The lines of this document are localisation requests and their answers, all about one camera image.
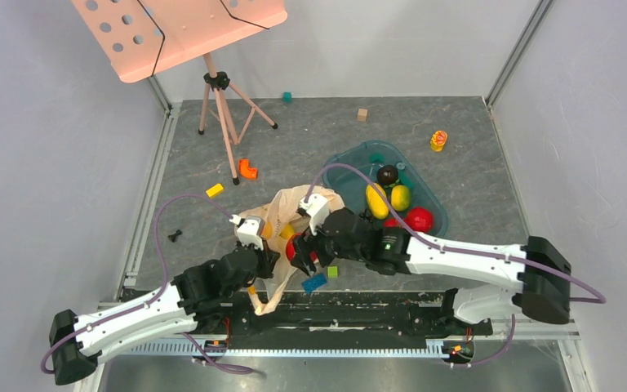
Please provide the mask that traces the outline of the beige plastic bag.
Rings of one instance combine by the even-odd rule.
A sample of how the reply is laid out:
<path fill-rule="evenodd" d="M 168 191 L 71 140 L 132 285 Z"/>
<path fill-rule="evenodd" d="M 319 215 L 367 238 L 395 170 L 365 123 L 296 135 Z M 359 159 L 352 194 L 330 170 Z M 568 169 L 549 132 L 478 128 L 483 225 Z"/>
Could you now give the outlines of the beige plastic bag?
<path fill-rule="evenodd" d="M 288 226 L 291 228 L 292 234 L 299 233 L 308 227 L 309 218 L 300 216 L 296 212 L 300 200 L 305 196 L 308 189 L 307 185 L 280 189 L 270 203 L 238 214 L 242 218 L 257 216 L 263 219 L 265 221 L 263 237 L 269 248 L 280 254 L 273 268 L 273 277 L 263 280 L 268 300 L 266 302 L 261 301 L 255 289 L 249 290 L 249 299 L 257 316 L 271 314 L 278 308 L 290 278 L 299 272 L 297 268 L 291 266 L 290 261 L 285 256 L 287 239 L 281 233 Z"/>

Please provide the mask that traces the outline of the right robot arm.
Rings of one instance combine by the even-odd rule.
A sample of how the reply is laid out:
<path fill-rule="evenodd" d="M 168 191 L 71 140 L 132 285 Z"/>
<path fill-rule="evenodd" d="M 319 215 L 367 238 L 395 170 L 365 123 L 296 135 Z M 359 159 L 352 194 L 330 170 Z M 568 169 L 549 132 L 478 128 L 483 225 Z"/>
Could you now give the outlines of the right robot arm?
<path fill-rule="evenodd" d="M 290 263 L 307 275 L 345 259 L 382 275 L 441 274 L 479 281 L 481 287 L 444 293 L 438 320 L 447 332 L 516 313 L 555 325 L 569 321 L 571 265 L 546 238 L 485 245 L 379 227 L 347 207 L 332 210 L 320 194 L 303 198 L 298 212 L 309 218 L 309 227 L 292 240 Z"/>

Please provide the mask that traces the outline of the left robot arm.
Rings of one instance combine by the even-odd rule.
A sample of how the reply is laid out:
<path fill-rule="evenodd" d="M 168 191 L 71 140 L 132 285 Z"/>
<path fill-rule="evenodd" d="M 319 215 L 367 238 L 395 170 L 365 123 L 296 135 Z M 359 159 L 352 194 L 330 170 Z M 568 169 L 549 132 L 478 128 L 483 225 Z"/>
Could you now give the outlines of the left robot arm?
<path fill-rule="evenodd" d="M 228 300 L 257 278 L 272 277 L 279 258 L 263 235 L 264 219 L 231 221 L 237 245 L 220 259 L 190 267 L 150 293 L 106 310 L 57 313 L 49 332 L 51 351 L 43 360 L 51 363 L 56 385 L 80 381 L 123 351 L 155 339 L 217 331 Z"/>

